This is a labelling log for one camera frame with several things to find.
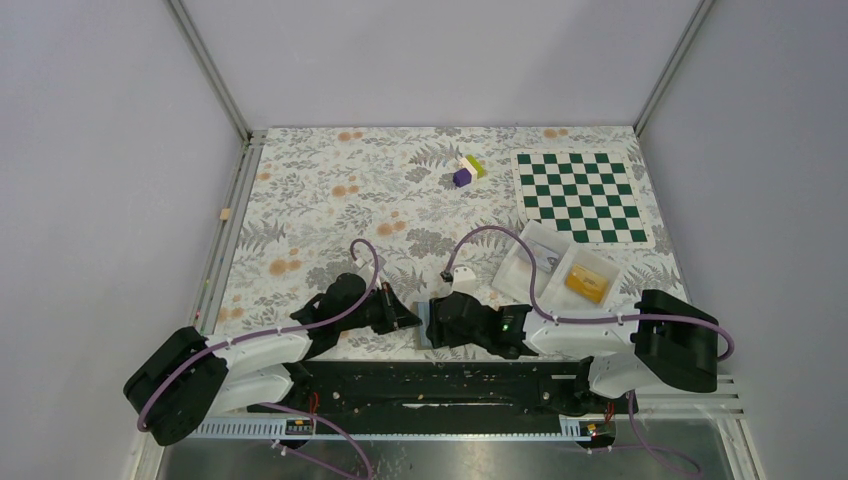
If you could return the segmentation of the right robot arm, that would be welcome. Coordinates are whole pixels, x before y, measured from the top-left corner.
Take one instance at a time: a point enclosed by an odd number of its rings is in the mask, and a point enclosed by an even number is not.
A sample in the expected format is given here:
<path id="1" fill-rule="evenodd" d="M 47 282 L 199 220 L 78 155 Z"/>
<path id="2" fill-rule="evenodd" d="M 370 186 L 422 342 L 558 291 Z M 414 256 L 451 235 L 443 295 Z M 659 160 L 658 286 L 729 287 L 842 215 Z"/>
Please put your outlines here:
<path id="1" fill-rule="evenodd" d="M 562 356 L 579 364 L 575 402 L 597 412 L 631 390 L 664 384 L 692 393 L 717 389 L 717 320 L 660 290 L 631 308 L 541 313 L 529 304 L 493 308 L 453 292 L 419 303 L 425 346 L 476 345 L 507 360 Z"/>

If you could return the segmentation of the purple block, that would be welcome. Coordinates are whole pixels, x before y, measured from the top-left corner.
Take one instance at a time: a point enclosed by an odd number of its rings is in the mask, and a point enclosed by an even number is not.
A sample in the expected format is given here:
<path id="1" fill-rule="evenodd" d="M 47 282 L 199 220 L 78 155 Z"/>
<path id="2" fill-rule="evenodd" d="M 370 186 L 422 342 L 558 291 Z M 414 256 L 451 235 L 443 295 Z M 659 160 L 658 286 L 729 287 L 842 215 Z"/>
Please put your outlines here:
<path id="1" fill-rule="evenodd" d="M 469 185 L 473 181 L 473 174 L 465 169 L 459 169 L 453 173 L 452 182 L 457 188 L 462 188 Z"/>

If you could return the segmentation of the aluminium frame post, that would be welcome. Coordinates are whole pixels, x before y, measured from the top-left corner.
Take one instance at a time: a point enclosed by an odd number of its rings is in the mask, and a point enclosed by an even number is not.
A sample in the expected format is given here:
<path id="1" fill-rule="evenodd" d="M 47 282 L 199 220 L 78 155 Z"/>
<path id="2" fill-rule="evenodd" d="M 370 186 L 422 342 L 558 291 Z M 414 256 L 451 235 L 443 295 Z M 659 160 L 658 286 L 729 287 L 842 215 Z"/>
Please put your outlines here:
<path id="1" fill-rule="evenodd" d="M 237 137 L 243 143 L 248 143 L 252 138 L 252 129 L 237 106 L 236 100 L 215 64 L 185 2 L 181 0 L 165 0 L 164 5 L 173 17 L 178 31 L 186 42 L 201 74 L 206 79 L 213 95 L 236 132 Z"/>
<path id="2" fill-rule="evenodd" d="M 654 112 L 671 86 L 679 67 L 686 59 L 688 52 L 695 43 L 701 28 L 706 23 L 716 3 L 716 0 L 700 0 L 697 3 L 693 14 L 687 21 L 671 55 L 663 66 L 657 81 L 633 124 L 633 130 L 637 137 L 641 137 L 647 129 Z"/>

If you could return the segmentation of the silver card in bin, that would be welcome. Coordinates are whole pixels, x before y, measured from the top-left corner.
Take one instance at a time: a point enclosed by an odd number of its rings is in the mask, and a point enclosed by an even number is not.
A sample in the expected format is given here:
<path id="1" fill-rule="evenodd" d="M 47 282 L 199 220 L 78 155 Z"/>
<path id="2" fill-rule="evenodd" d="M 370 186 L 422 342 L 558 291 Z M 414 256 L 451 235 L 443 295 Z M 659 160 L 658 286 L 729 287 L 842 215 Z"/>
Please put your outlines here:
<path id="1" fill-rule="evenodd" d="M 553 273 L 560 263 L 562 255 L 537 242 L 530 242 L 529 247 L 537 268 L 545 273 Z"/>

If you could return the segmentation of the green white chessboard mat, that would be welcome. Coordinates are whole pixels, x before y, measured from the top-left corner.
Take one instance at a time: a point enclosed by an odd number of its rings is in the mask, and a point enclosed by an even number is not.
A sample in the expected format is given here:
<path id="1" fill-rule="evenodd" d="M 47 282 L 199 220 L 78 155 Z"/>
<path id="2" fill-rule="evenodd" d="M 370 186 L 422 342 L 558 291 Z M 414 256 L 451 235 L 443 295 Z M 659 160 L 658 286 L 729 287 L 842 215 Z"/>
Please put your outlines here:
<path id="1" fill-rule="evenodd" d="M 517 213 L 579 244 L 655 246 L 632 163 L 620 150 L 514 150 Z"/>

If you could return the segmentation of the floral table mat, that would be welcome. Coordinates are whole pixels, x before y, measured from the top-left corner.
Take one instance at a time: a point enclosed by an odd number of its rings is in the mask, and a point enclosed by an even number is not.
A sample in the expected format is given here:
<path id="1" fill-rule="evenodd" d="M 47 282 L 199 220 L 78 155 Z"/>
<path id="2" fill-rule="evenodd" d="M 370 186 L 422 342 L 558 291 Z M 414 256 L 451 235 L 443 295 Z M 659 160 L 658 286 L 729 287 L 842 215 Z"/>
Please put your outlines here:
<path id="1" fill-rule="evenodd" d="M 459 248 L 458 263 L 478 278 L 478 299 L 508 305 L 491 283 L 511 234 L 524 227 L 511 152 L 584 149 L 626 153 L 653 222 L 653 248 L 599 250 L 623 268 L 611 307 L 651 288 L 685 298 L 629 126 L 278 128 L 265 140 L 227 283 L 203 330 L 234 337 L 273 327 L 373 254 L 385 263 L 383 278 L 412 304 L 449 292 L 440 273 Z M 466 155 L 486 175 L 457 188 L 452 176 Z"/>

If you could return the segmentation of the left aluminium frame post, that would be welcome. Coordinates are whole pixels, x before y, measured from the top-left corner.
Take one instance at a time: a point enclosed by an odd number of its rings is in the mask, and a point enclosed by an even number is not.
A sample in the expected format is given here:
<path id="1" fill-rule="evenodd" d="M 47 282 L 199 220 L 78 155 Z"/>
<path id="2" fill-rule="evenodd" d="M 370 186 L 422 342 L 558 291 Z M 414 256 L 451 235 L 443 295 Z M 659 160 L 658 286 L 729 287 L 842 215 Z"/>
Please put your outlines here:
<path id="1" fill-rule="evenodd" d="M 248 143 L 252 138 L 252 129 L 237 106 L 236 100 L 215 64 L 185 2 L 181 0 L 165 0 L 164 5 L 173 17 L 178 31 L 186 42 L 201 74 L 206 79 L 213 95 L 236 132 L 237 137 L 243 143 Z"/>

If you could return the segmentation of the translucent plastic bin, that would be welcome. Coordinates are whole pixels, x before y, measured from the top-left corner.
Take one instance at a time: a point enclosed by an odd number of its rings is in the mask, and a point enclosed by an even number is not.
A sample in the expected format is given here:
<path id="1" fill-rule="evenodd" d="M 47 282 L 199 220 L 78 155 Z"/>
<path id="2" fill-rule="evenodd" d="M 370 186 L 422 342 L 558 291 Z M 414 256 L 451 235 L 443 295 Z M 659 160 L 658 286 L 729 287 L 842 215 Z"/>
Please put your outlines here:
<path id="1" fill-rule="evenodd" d="M 560 253 L 560 263 L 553 273 L 545 273 L 537 268 L 531 250 L 525 251 L 515 243 L 495 274 L 493 289 L 520 303 L 529 303 L 530 282 L 534 281 L 534 297 L 547 311 L 603 309 L 612 305 L 612 291 L 619 285 L 623 274 L 620 265 L 579 246 L 576 241 L 567 239 L 565 234 L 551 230 L 537 221 L 528 222 L 520 238 L 528 247 L 530 242 L 537 242 Z M 574 264 L 585 266 L 609 280 L 607 293 L 600 305 L 579 296 L 564 285 L 566 275 Z"/>

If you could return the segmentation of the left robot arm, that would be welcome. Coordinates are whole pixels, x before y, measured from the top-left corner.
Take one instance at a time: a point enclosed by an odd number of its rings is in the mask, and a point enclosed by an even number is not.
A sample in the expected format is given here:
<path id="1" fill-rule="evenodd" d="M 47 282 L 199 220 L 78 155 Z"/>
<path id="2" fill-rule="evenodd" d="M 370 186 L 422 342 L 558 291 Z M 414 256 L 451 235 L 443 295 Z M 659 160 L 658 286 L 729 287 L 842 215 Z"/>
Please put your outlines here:
<path id="1" fill-rule="evenodd" d="M 421 324 L 389 283 L 345 273 L 277 327 L 233 338 L 178 329 L 130 376 L 123 395 L 140 430 L 169 446 L 209 416 L 259 403 L 301 409 L 311 387 L 287 365 L 334 348 L 346 331 L 384 335 Z"/>

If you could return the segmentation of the grey card holder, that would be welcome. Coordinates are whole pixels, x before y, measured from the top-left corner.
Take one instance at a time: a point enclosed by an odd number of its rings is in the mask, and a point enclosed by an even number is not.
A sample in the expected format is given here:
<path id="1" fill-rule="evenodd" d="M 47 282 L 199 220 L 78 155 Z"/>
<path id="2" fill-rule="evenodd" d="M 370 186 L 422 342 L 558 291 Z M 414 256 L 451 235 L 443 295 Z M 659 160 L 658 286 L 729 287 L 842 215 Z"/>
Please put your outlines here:
<path id="1" fill-rule="evenodd" d="M 411 310 L 421 320 L 421 324 L 415 329 L 416 348 L 418 350 L 433 349 L 432 341 L 427 336 L 430 325 L 430 305 L 428 301 L 414 302 Z"/>

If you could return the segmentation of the green block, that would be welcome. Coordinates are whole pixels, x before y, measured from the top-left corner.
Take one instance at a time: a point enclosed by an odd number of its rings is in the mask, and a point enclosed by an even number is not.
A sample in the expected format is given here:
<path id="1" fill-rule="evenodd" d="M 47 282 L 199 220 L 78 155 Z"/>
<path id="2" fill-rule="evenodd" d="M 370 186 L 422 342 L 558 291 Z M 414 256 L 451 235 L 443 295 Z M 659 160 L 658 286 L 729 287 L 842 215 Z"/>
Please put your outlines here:
<path id="1" fill-rule="evenodd" d="M 470 165 L 470 168 L 475 171 L 477 178 L 482 178 L 486 175 L 486 170 L 483 165 L 473 155 L 466 155 L 464 159 Z"/>

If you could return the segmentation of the right aluminium frame post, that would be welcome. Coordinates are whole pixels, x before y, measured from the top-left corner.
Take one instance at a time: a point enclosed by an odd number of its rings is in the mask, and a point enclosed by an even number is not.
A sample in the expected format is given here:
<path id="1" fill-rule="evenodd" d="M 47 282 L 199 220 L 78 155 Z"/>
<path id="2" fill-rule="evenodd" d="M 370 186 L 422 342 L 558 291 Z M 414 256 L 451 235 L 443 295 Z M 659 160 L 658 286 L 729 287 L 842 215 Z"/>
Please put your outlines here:
<path id="1" fill-rule="evenodd" d="M 633 124 L 633 130 L 637 137 L 641 137 L 647 129 L 654 112 L 671 86 L 679 67 L 686 59 L 688 52 L 695 43 L 701 28 L 706 23 L 716 3 L 716 0 L 700 0 L 697 3 L 693 14 L 687 21 L 671 55 L 663 66 L 657 81 Z"/>

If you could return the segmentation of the white pink block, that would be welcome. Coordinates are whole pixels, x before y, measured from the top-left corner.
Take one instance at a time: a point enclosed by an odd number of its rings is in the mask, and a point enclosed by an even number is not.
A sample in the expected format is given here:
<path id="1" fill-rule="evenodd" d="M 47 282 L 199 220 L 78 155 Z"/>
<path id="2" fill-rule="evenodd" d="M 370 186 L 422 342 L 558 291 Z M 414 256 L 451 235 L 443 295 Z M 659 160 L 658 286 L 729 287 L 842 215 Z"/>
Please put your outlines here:
<path id="1" fill-rule="evenodd" d="M 478 178 L 477 178 L 477 177 L 476 177 L 476 175 L 475 175 L 475 171 L 474 171 L 473 169 L 471 169 L 471 168 L 470 168 L 470 165 L 467 163 L 467 161 L 464 159 L 464 157 L 460 157 L 460 158 L 459 158 L 459 161 L 460 161 L 460 163 L 461 163 L 462 167 L 463 167 L 463 168 L 467 171 L 467 173 L 468 173 L 469 182 L 470 182 L 470 183 L 473 183 L 474 181 L 476 181 Z"/>

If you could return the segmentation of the orange card in bin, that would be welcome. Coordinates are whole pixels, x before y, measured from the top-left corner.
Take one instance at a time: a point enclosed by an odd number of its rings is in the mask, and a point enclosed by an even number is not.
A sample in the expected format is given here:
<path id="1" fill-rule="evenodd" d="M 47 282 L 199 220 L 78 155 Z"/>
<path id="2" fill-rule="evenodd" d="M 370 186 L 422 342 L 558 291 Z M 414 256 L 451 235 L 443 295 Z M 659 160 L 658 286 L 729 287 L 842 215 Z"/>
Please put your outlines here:
<path id="1" fill-rule="evenodd" d="M 609 280 L 585 266 L 574 264 L 566 275 L 564 285 L 579 296 L 600 305 L 607 293 Z"/>

